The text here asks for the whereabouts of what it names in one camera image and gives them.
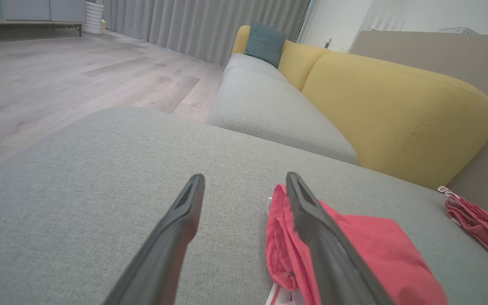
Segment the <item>pillow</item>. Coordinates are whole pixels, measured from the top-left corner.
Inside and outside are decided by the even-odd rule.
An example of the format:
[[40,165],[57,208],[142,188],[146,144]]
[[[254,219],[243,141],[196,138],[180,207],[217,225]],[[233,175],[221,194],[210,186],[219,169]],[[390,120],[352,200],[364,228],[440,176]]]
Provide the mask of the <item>pillow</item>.
[[245,55],[259,58],[278,67],[281,58],[281,48],[287,34],[263,23],[252,21],[250,37],[246,45]]

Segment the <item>gray curtain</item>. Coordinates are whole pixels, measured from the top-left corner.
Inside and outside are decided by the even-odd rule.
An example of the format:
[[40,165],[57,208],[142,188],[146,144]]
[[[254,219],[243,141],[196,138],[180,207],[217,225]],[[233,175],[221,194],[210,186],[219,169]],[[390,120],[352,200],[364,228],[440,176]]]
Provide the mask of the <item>gray curtain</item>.
[[161,47],[226,64],[241,25],[257,20],[294,41],[309,0],[111,0],[107,28]]

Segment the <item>white bin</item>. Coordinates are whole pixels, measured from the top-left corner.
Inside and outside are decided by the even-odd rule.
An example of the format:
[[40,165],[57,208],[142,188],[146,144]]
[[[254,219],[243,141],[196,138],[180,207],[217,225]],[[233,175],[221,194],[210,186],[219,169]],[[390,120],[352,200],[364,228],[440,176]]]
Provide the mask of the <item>white bin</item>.
[[86,2],[86,23],[82,28],[84,33],[101,35],[101,20],[103,19],[104,9],[105,6],[103,4]]

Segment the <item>pink cloth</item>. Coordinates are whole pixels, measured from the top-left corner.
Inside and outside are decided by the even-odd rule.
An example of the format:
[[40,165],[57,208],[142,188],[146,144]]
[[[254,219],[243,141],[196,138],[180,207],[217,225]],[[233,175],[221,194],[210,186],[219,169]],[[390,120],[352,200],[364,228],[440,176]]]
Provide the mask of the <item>pink cloth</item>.
[[448,188],[445,188],[444,192],[449,195],[449,199],[446,200],[446,215],[456,220],[488,251],[488,212]]
[[[396,304],[447,304],[446,295],[412,241],[391,219],[341,215],[321,202]],[[267,266],[273,281],[300,289],[306,304],[320,304],[310,249],[293,230],[284,185],[272,196],[267,225]]]

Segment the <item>yellow sofa backrest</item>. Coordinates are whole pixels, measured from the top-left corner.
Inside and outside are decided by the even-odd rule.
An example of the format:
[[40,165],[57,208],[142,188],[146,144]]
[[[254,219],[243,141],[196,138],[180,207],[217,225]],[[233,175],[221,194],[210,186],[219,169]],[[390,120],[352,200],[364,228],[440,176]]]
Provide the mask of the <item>yellow sofa backrest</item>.
[[[233,53],[244,53],[250,26]],[[365,168],[435,189],[488,139],[488,97],[459,79],[286,41],[279,71],[351,143]]]

